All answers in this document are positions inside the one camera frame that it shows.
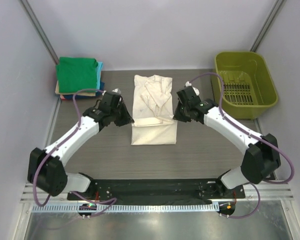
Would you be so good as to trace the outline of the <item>right corner aluminium post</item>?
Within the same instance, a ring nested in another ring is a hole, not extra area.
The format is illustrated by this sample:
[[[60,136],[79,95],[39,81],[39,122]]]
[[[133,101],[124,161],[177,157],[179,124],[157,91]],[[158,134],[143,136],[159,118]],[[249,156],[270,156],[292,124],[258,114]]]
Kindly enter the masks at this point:
[[[285,6],[286,0],[276,0],[274,2],[273,7],[271,8],[267,18],[265,19],[264,24],[262,25],[255,41],[253,42],[250,51],[256,52],[258,48],[260,47],[261,43],[265,39],[267,33],[270,31],[273,23],[275,22],[276,18],[280,14],[281,10]]]

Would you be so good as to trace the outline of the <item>white t shirt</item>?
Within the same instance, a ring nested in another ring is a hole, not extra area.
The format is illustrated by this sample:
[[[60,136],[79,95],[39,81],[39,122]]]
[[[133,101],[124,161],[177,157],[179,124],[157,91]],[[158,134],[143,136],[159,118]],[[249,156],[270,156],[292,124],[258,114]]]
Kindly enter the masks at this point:
[[[160,75],[134,76],[131,145],[174,145],[173,79]]]

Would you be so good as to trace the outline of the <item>left corner aluminium post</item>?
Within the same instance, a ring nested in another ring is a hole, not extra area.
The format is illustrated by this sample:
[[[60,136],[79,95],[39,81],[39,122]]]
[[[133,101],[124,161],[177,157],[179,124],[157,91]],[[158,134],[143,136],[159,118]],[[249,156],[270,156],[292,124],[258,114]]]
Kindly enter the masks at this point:
[[[39,19],[37,18],[33,8],[31,7],[28,0],[19,0],[18,1],[22,6],[25,14],[29,18],[31,24],[33,25],[35,31],[37,32],[39,38],[41,39],[44,47],[52,58],[53,62],[57,65],[59,63],[59,57],[57,56],[56,51],[54,50],[50,40],[48,39],[42,25],[40,24]]]

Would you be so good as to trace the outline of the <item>aluminium frame rail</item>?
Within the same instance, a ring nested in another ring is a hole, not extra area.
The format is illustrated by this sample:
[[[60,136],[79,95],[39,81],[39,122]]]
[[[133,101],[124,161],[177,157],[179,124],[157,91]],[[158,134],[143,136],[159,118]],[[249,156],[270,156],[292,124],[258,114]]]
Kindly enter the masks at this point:
[[[267,182],[261,182],[256,185],[256,188],[259,192],[260,199],[262,201],[272,201],[272,200],[294,200],[292,190],[288,184],[270,184]],[[43,190],[37,190],[37,197],[39,202],[43,203],[48,194]],[[207,197],[208,200],[213,202],[222,201],[222,200],[233,200],[233,195],[230,194],[230,198],[225,197],[216,197],[212,196],[212,193],[203,193],[202,196]],[[239,190],[235,190],[235,197],[237,201],[256,201],[258,199],[256,189],[251,184],[246,184],[242,187],[239,187]],[[63,191],[57,196],[51,196],[48,203],[65,203],[68,198],[68,192]],[[23,189],[21,199],[19,201],[21,204],[35,203],[33,197],[33,185],[31,183],[26,183]]]

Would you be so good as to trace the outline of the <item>corner aluminium post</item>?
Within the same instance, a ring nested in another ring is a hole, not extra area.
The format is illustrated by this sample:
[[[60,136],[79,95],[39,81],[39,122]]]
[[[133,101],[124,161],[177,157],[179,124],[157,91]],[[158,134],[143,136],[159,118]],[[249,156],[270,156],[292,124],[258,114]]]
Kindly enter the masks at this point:
[[[39,38],[41,39],[44,47],[52,58],[53,62],[57,65],[59,63],[59,57],[57,56],[56,51],[54,50],[50,40],[48,39],[42,25],[40,24],[39,19],[37,18],[33,8],[31,7],[28,0],[19,0],[18,1],[22,6],[25,14],[29,18],[31,24],[33,25],[35,31],[37,32]]]
[[[276,0],[274,2],[273,7],[271,8],[267,18],[265,19],[264,24],[262,25],[255,41],[253,42],[250,51],[256,52],[258,48],[260,47],[261,43],[265,39],[267,33],[270,31],[273,23],[275,22],[276,18],[280,14],[281,10],[285,6],[286,0]]]

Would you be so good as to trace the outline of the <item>green folded t shirt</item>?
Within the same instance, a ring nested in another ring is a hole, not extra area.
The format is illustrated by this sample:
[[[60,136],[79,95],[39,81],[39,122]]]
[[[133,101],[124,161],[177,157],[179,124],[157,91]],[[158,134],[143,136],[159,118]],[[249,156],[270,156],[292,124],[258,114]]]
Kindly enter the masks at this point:
[[[96,89],[97,67],[95,58],[60,57],[55,67],[59,92],[71,94],[82,89]]]

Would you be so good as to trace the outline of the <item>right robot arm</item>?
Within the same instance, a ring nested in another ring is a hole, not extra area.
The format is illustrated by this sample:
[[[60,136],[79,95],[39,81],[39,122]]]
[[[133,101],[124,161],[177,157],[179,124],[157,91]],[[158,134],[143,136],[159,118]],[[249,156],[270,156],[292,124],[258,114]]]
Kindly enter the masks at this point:
[[[241,123],[233,126],[233,118],[222,114],[213,100],[201,100],[192,86],[180,89],[177,98],[174,120],[206,125],[232,142],[243,154],[240,166],[216,179],[215,192],[219,197],[227,198],[236,187],[247,183],[259,184],[281,166],[280,155],[274,149],[278,142],[273,135],[263,136]]]

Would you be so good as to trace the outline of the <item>olive green plastic bin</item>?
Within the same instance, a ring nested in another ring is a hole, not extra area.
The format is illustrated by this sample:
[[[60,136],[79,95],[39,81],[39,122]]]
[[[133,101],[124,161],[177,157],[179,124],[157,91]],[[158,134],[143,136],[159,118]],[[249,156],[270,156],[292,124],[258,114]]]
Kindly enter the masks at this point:
[[[214,66],[223,79],[222,109],[233,118],[254,120],[277,104],[277,91],[261,55],[224,51],[215,56]]]

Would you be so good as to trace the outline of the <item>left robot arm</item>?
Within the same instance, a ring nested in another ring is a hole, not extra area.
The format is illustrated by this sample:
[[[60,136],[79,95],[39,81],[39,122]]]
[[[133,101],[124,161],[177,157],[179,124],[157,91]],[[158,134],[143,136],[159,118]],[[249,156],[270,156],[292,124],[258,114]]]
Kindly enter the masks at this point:
[[[91,200],[96,194],[93,179],[83,173],[67,173],[65,166],[84,143],[111,123],[121,127],[133,122],[120,90],[106,91],[98,105],[79,114],[78,122],[61,138],[44,149],[31,151],[27,180],[52,197],[78,192]]]

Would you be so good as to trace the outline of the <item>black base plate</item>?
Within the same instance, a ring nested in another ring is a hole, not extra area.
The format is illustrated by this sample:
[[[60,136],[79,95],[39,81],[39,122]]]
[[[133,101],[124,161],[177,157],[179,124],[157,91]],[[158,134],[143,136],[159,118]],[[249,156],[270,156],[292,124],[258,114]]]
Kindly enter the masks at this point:
[[[93,179],[81,196],[105,201],[117,198],[121,205],[164,205],[177,201],[244,199],[244,187],[219,187],[214,178],[189,179]]]

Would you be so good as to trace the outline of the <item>light blue folded t shirt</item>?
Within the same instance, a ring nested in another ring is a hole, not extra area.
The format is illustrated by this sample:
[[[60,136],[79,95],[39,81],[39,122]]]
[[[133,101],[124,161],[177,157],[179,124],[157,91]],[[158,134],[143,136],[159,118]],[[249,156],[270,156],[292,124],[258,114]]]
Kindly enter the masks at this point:
[[[101,89],[101,73],[103,69],[103,62],[102,61],[97,61],[97,65],[95,68],[96,71],[96,88],[98,90]]]

